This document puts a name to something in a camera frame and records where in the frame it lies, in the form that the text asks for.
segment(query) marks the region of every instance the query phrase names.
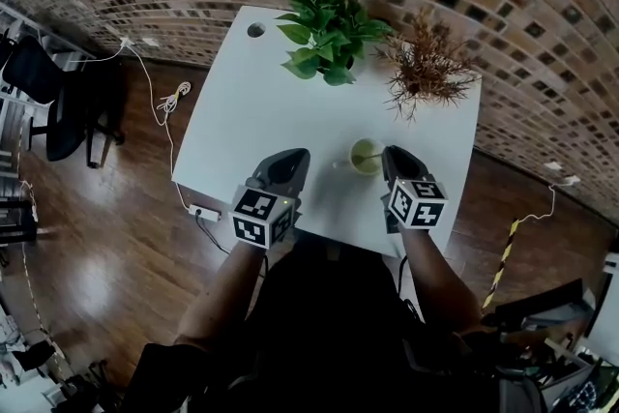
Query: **brown dried grass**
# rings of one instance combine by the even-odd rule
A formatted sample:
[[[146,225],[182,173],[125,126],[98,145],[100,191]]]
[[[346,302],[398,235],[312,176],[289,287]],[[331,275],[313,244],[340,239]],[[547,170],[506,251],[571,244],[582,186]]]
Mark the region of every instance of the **brown dried grass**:
[[[391,78],[389,101],[405,120],[415,119],[418,103],[454,103],[466,97],[466,91],[477,77],[470,72],[473,59],[466,55],[463,44],[452,40],[451,28],[439,21],[429,21],[426,11],[413,17],[414,36],[389,37],[387,49],[376,56],[396,68]],[[455,82],[449,79],[459,76]]]

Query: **caution tape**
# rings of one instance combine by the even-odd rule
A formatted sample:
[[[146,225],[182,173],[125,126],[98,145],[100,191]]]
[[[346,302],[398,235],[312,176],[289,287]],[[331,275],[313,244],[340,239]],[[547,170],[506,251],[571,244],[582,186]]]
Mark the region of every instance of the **caution tape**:
[[[519,223],[520,221],[518,219],[515,219],[512,222],[512,228],[510,229],[510,237],[507,239],[507,246],[505,247],[505,251],[503,251],[503,256],[501,257],[501,263],[499,264],[499,269],[496,271],[496,275],[494,276],[494,282],[492,283],[492,287],[490,288],[490,291],[487,293],[486,300],[484,301],[484,305],[482,306],[482,310],[485,310],[486,307],[492,301],[492,297],[494,296],[494,293],[496,292],[496,288],[499,285],[499,281],[501,281],[501,278],[503,277],[503,271],[505,271],[505,263],[507,262],[508,256],[510,256],[510,253],[512,252],[512,243],[514,242],[514,234],[516,233]]]

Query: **power strip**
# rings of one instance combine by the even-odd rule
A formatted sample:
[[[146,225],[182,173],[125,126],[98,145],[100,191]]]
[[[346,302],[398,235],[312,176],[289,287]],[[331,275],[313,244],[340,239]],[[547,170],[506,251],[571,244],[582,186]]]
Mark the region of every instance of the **power strip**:
[[[197,214],[205,221],[217,222],[219,219],[221,219],[221,212],[210,208],[201,207],[200,205],[196,205],[195,203],[192,203],[190,205],[189,213],[193,217],[195,217],[195,215]]]

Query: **white table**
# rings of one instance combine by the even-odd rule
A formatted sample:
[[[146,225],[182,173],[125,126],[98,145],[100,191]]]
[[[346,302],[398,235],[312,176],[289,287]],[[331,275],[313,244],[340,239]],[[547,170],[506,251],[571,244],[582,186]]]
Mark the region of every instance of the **white table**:
[[[456,219],[471,158],[480,84],[458,106],[419,105],[416,121],[395,119],[389,71],[373,57],[353,67],[357,82],[331,87],[318,74],[296,78],[280,64],[298,45],[276,28],[283,11],[243,7],[228,31],[193,111],[173,181],[226,203],[258,163],[277,152],[311,153],[303,214],[297,227],[391,256],[402,256],[398,235],[387,235],[380,196],[382,173],[364,177],[334,169],[359,138],[396,144],[417,156],[444,184],[450,202],[431,236],[444,250]],[[256,22],[259,38],[247,34]]]

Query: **person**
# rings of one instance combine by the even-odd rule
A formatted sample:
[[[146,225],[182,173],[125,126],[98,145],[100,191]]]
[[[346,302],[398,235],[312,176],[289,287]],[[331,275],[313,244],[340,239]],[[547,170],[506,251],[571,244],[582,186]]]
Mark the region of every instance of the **person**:
[[[428,233],[400,234],[425,323],[379,254],[303,232],[247,316],[265,250],[238,243],[173,344],[145,346],[121,411],[542,411],[535,387],[498,378],[467,344],[484,334],[480,305]]]

